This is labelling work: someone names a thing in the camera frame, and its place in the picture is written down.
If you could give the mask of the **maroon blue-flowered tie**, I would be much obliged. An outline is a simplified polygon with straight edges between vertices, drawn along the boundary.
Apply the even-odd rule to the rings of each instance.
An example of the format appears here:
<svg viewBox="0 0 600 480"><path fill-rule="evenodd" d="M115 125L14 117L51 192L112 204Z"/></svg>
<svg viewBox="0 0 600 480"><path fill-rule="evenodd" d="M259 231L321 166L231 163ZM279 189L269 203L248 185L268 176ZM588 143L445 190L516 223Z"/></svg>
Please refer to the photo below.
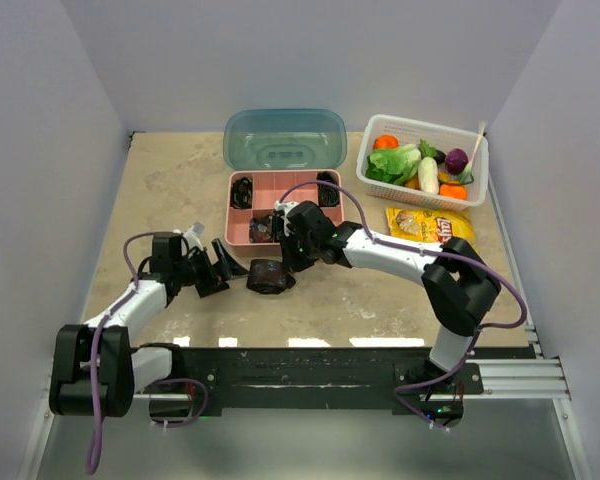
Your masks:
<svg viewBox="0 0 600 480"><path fill-rule="evenodd" d="M295 278L277 260L253 259L250 262L246 288L261 295L278 295L293 288Z"/></svg>

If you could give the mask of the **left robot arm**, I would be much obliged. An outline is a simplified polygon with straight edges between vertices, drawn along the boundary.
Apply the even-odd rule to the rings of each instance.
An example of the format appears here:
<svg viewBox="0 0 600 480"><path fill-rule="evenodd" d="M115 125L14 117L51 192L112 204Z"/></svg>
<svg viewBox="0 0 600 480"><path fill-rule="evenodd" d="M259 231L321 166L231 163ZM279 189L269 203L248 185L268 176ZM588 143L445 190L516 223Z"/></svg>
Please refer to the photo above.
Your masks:
<svg viewBox="0 0 600 480"><path fill-rule="evenodd" d="M49 393L53 413L122 417L135 392L152 383L165 392L180 390L187 368L171 358L171 348L159 345L149 360L138 360L132 339L182 289L193 287L205 298L248 274L219 240L212 242L217 259L210 260L194 227L147 236L151 253L130 268L131 281L124 293L99 315L65 325L57 333Z"/></svg>

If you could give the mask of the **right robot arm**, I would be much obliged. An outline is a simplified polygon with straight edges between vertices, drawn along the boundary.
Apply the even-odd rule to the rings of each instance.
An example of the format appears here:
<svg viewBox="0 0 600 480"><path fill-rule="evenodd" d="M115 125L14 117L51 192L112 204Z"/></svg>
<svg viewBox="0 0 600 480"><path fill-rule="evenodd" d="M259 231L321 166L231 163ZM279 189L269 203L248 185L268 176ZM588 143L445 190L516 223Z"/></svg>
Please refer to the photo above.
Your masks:
<svg viewBox="0 0 600 480"><path fill-rule="evenodd" d="M460 382L458 363L501 291L469 243L453 237L426 254L415 242L368 233L359 223L336 225L312 201L277 201L274 233L290 273L321 261L380 271L423 287L440 328L428 358L405 374L405 383L446 393Z"/></svg>

